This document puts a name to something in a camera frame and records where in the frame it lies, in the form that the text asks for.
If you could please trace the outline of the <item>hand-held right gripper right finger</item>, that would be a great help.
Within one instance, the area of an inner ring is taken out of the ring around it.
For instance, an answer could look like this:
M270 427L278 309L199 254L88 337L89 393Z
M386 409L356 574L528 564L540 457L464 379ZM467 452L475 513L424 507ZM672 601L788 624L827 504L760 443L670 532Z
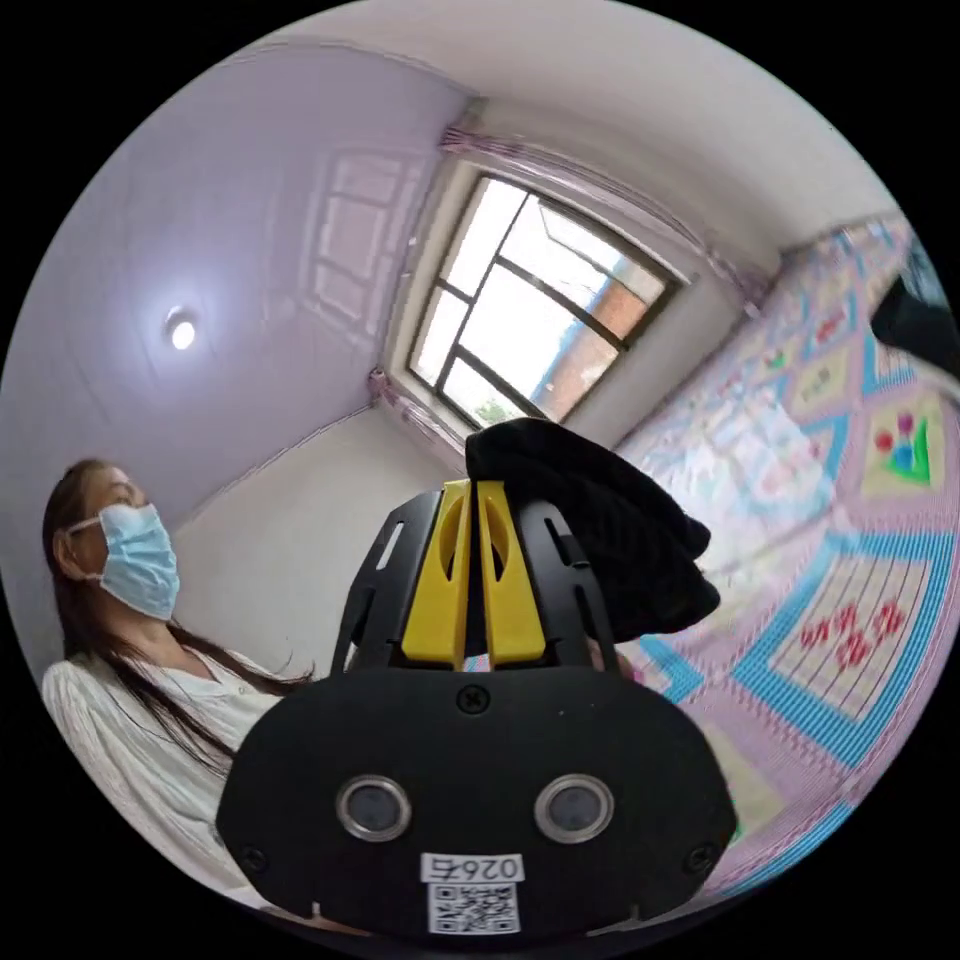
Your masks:
M477 523L489 665L532 664L545 654L546 639L501 482L477 483Z

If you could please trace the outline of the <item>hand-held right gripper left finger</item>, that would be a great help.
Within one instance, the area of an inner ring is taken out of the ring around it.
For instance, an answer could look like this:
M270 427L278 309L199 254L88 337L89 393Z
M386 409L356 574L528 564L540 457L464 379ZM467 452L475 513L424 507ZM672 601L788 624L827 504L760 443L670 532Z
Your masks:
M415 664L444 669L463 667L471 527L470 482L445 484L401 641L404 657Z

